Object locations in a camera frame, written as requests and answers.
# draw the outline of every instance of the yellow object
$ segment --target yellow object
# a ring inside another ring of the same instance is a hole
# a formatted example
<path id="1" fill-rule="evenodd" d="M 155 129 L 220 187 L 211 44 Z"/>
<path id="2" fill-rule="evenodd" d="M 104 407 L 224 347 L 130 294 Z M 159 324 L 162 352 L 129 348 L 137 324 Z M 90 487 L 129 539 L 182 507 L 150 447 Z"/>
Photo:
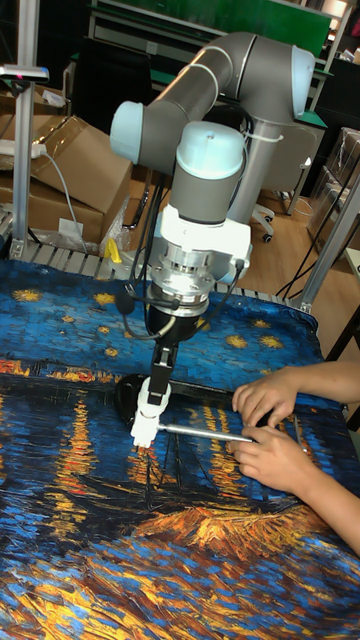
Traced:
<path id="1" fill-rule="evenodd" d="M 111 258 L 111 260 L 116 264 L 120 264 L 120 262 L 122 262 L 116 242 L 113 238 L 109 238 L 106 243 L 104 257 Z"/>

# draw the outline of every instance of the metal tool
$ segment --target metal tool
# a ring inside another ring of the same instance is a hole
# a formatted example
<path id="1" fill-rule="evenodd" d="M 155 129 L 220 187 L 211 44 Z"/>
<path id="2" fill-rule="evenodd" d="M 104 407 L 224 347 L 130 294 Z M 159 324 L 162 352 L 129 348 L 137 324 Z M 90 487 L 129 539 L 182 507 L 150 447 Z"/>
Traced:
<path id="1" fill-rule="evenodd" d="M 159 424 L 159 431 L 168 431 L 169 433 L 181 433 L 186 436 L 196 436 L 198 438 L 209 438 L 210 440 L 226 440 L 230 442 L 254 442 L 251 438 L 237 436 L 234 433 L 223 433 L 222 431 L 210 431 L 210 429 L 194 429 L 193 427 L 182 427 L 177 424 Z"/>
<path id="2" fill-rule="evenodd" d="M 298 444 L 300 445 L 302 450 L 305 453 L 307 453 L 307 448 L 304 447 L 304 445 L 302 443 L 302 440 L 301 440 L 300 429 L 299 429 L 299 421 L 298 421 L 297 416 L 295 414 L 294 414 L 294 427 L 295 427 L 296 439 L 298 441 Z"/>

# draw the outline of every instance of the power strip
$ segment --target power strip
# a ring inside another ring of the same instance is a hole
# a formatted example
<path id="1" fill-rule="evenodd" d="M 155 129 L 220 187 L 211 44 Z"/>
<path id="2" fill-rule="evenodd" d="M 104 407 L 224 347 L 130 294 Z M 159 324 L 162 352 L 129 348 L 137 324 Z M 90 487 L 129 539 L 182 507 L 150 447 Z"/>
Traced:
<path id="1" fill-rule="evenodd" d="M 37 144 L 33 142 L 31 145 L 31 159 L 39 158 L 39 156 L 46 153 L 45 144 Z M 15 155 L 15 140 L 0 140 L 0 155 L 14 156 Z"/>

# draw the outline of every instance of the metal rod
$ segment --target metal rod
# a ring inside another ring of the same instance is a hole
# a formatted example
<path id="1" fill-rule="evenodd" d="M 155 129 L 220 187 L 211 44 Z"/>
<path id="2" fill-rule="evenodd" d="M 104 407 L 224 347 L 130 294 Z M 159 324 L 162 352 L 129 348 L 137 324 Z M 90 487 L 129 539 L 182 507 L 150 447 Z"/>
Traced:
<path id="1" fill-rule="evenodd" d="M 36 65 L 40 0 L 20 0 L 18 65 Z M 16 100 L 13 241 L 10 255 L 20 258 L 26 249 L 29 211 L 30 157 L 34 83 Z"/>
<path id="2" fill-rule="evenodd" d="M 222 431 L 210 431 L 210 429 L 195 429 L 193 427 L 182 427 L 177 424 L 160 424 L 160 431 L 168 431 L 169 433 L 180 433 L 186 436 L 196 436 L 198 438 L 209 438 L 210 440 L 226 440 L 230 442 L 254 442 L 251 438 L 237 436 L 234 433 L 223 433 Z"/>
<path id="3" fill-rule="evenodd" d="M 298 421 L 296 415 L 294 415 L 294 427 L 295 427 L 295 433 L 296 433 L 296 439 L 298 441 L 298 445 L 302 448 L 302 450 L 305 453 L 307 453 L 307 448 L 303 446 L 303 443 L 302 443 L 302 440 L 301 440 L 300 429 L 299 429 L 299 421 Z"/>
<path id="4" fill-rule="evenodd" d="M 331 231 L 317 261 L 305 284 L 303 292 L 294 299 L 294 306 L 310 313 L 311 305 L 316 298 L 325 277 L 336 256 L 342 248 L 349 231 L 359 213 L 360 207 L 360 175 L 356 178 L 341 213 Z"/>

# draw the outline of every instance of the finger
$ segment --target finger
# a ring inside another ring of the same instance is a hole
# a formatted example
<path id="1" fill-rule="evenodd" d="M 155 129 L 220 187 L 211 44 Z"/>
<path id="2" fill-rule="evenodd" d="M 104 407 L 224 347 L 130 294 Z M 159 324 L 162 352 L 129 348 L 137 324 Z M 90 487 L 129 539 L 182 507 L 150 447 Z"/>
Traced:
<path id="1" fill-rule="evenodd" d="M 232 398 L 232 407 L 234 411 L 240 411 L 239 410 L 239 399 L 241 397 L 241 395 L 249 388 L 249 385 L 247 384 L 243 384 L 241 387 L 238 387 L 233 395 Z"/>
<path id="2" fill-rule="evenodd" d="M 257 468 L 256 456 L 252 456 L 250 453 L 244 453 L 243 451 L 235 451 L 234 458 L 235 460 L 240 462 L 240 464 L 249 464 L 252 467 L 254 467 L 254 469 Z"/>
<path id="3" fill-rule="evenodd" d="M 240 452 L 240 453 L 248 453 L 250 455 L 256 456 L 258 455 L 259 446 L 257 442 L 239 442 L 232 440 L 229 443 L 229 451 L 230 453 Z"/>
<path id="4" fill-rule="evenodd" d="M 240 464 L 239 469 L 244 476 L 258 480 L 259 472 L 255 467 L 251 466 L 251 464 Z"/>
<path id="5" fill-rule="evenodd" d="M 266 405 L 266 396 L 264 394 L 264 391 L 257 390 L 256 393 L 252 393 L 251 396 L 246 399 L 241 412 L 243 423 L 249 425 L 250 427 L 255 427 L 256 422 L 251 422 L 252 415 L 254 411 L 256 411 L 257 407 L 261 407 L 263 404 Z"/>
<path id="6" fill-rule="evenodd" d="M 247 424 L 249 427 L 255 427 L 259 420 L 273 409 L 273 402 L 269 400 L 266 396 L 259 402 L 259 404 L 255 407 L 252 414 L 247 419 Z"/>
<path id="7" fill-rule="evenodd" d="M 267 442 L 274 433 L 279 432 L 273 427 L 244 427 L 241 435 L 252 438 L 259 444 L 263 444 Z"/>
<path id="8" fill-rule="evenodd" d="M 294 407 L 287 403 L 279 404 L 274 407 L 274 410 L 268 420 L 269 427 L 276 427 L 281 420 L 284 420 L 284 418 L 287 418 L 293 412 L 293 409 Z"/>

